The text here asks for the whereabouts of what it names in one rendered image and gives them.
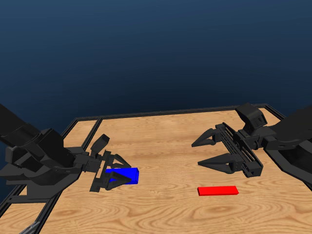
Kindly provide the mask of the blue hollow socket block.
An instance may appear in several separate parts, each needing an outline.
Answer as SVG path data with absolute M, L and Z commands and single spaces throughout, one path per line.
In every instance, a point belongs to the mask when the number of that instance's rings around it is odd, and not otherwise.
M 114 169 L 106 169 L 106 173 L 110 172 L 116 172 L 119 173 L 125 177 L 128 177 L 131 179 L 130 182 L 126 184 L 138 184 L 139 179 L 139 170 L 138 168 L 114 168 Z

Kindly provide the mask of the thin red peg bar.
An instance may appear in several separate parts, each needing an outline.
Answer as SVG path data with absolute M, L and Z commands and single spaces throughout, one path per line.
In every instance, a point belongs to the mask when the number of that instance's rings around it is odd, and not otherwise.
M 236 186 L 210 186 L 198 187 L 199 196 L 214 196 L 214 195 L 237 195 L 239 191 Z

